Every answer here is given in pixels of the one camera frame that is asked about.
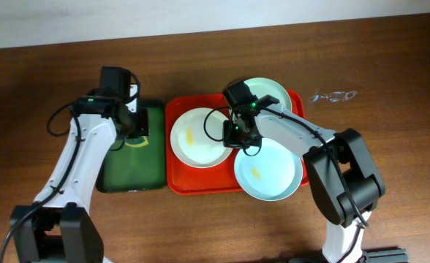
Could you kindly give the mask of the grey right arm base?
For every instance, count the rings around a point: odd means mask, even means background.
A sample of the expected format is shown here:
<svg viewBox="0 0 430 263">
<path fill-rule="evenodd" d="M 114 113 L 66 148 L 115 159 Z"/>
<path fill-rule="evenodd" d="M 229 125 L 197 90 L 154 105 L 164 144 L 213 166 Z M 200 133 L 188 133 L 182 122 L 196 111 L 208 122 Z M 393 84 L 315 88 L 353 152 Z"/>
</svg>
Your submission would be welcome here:
<svg viewBox="0 0 430 263">
<path fill-rule="evenodd" d="M 409 257 L 405 249 L 389 249 L 364 251 L 358 263 L 408 263 Z"/>
</svg>

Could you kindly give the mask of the white plate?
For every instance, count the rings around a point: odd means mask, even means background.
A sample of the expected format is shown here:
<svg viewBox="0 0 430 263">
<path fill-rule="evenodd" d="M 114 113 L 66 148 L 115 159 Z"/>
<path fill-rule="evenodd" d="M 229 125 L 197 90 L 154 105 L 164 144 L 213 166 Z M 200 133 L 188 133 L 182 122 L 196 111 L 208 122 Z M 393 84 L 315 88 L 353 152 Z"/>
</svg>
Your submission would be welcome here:
<svg viewBox="0 0 430 263">
<path fill-rule="evenodd" d="M 199 107 L 183 113 L 170 130 L 170 146 L 176 157 L 195 168 L 209 168 L 221 164 L 232 153 L 231 148 L 209 138 L 223 137 L 223 122 L 228 117 L 220 111 Z"/>
</svg>

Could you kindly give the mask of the green and yellow sponge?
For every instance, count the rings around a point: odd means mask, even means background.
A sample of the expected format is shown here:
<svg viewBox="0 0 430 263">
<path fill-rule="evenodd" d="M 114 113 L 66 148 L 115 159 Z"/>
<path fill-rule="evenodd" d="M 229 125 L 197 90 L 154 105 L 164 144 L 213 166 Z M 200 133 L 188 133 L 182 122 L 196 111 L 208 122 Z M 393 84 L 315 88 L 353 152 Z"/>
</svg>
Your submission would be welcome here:
<svg viewBox="0 0 430 263">
<path fill-rule="evenodd" d="M 134 139 L 126 139 L 124 144 L 130 148 L 142 148 L 147 146 L 149 142 L 147 136 L 141 136 Z"/>
</svg>

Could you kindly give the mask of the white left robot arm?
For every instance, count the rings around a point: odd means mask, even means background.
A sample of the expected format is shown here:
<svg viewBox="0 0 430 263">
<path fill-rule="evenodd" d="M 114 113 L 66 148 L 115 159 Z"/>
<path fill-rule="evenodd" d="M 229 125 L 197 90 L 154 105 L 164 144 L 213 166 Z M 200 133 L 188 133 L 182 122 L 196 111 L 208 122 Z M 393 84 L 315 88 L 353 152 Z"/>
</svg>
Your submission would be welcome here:
<svg viewBox="0 0 430 263">
<path fill-rule="evenodd" d="M 138 97 L 82 96 L 66 104 L 72 120 L 53 173 L 31 205 L 18 205 L 5 240 L 20 262 L 107 262 L 89 215 L 99 171 L 116 140 L 141 132 Z"/>
</svg>

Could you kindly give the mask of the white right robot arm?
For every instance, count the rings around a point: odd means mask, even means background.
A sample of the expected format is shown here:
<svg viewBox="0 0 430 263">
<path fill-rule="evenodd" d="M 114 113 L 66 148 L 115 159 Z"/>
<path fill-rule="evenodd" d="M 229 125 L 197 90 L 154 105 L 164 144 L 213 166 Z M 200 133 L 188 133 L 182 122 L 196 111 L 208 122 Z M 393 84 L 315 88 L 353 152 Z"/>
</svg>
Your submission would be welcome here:
<svg viewBox="0 0 430 263">
<path fill-rule="evenodd" d="M 324 129 L 293 114 L 278 99 L 225 97 L 237 117 L 224 144 L 243 149 L 271 139 L 303 160 L 314 202 L 327 221 L 325 262 L 359 262 L 368 218 L 385 184 L 362 136 L 354 129 Z"/>
</svg>

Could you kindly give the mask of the light blue plate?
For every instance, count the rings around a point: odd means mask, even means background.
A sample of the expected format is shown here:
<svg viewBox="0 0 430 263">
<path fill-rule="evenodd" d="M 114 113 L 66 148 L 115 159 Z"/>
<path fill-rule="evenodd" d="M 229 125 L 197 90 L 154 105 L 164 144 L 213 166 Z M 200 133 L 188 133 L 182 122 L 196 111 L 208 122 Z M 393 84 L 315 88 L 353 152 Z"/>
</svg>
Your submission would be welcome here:
<svg viewBox="0 0 430 263">
<path fill-rule="evenodd" d="M 306 174 L 299 157 L 267 138 L 262 139 L 259 148 L 251 147 L 237 153 L 234 173 L 248 195 L 266 202 L 291 196 Z"/>
</svg>

